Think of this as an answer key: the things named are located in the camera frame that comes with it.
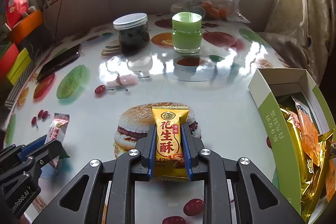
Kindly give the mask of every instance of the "curtain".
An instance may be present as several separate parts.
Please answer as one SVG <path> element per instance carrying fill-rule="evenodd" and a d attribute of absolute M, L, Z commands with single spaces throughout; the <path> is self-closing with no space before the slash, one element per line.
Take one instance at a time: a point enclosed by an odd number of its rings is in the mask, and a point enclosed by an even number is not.
<path fill-rule="evenodd" d="M 334 47 L 334 0 L 274 0 L 265 28 L 260 33 L 294 68 L 304 68 L 319 85 Z"/>

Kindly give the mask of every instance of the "blue gripper pad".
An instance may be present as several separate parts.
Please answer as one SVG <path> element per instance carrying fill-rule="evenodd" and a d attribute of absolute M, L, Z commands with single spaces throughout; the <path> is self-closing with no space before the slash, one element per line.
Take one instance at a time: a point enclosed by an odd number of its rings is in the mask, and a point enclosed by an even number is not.
<path fill-rule="evenodd" d="M 151 142 L 151 152 L 148 158 L 148 178 L 152 179 L 154 174 L 154 166 L 155 166 L 155 141 L 156 141 L 156 126 L 154 128 L 153 138 Z"/>
<path fill-rule="evenodd" d="M 183 159 L 184 159 L 185 171 L 188 175 L 188 178 L 190 180 L 192 180 L 193 170 L 192 170 L 192 164 L 191 164 L 191 155 L 190 155 L 190 150 L 189 150 L 189 146 L 188 146 L 188 143 L 187 143 L 187 137 L 185 135 L 183 125 L 181 125 L 181 139 L 182 139 Z"/>
<path fill-rule="evenodd" d="M 35 151 L 36 149 L 40 148 L 41 146 L 44 145 L 45 140 L 47 138 L 47 135 L 43 136 L 42 138 L 37 139 L 36 141 L 28 144 L 21 150 L 21 155 L 19 156 L 19 159 L 21 162 L 24 162 L 27 158 L 27 156 Z"/>

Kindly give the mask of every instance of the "green cup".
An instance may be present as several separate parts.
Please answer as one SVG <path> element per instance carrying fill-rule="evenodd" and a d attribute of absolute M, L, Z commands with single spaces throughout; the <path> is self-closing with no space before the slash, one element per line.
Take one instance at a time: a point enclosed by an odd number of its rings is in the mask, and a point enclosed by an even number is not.
<path fill-rule="evenodd" d="M 197 53 L 202 41 L 202 17 L 198 14 L 181 12 L 173 16 L 173 46 L 179 53 Z"/>

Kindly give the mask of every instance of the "silver jar lid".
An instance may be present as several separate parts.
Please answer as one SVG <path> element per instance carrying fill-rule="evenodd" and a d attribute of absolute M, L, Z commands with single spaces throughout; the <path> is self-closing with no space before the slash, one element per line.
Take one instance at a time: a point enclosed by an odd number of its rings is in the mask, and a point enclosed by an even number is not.
<path fill-rule="evenodd" d="M 140 26 L 147 22 L 147 15 L 145 13 L 130 14 L 120 17 L 113 21 L 113 27 L 116 30 L 126 30 Z"/>

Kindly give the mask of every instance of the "smartphone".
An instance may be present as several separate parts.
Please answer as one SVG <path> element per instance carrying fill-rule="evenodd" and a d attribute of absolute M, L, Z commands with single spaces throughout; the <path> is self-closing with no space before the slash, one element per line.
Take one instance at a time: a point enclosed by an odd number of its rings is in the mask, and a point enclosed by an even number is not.
<path fill-rule="evenodd" d="M 61 53 L 59 56 L 53 58 L 42 67 L 36 80 L 40 82 L 41 80 L 48 77 L 55 71 L 63 68 L 66 64 L 77 59 L 81 54 L 81 50 L 82 50 L 82 44 L 78 44 L 68 49 L 67 51 Z"/>

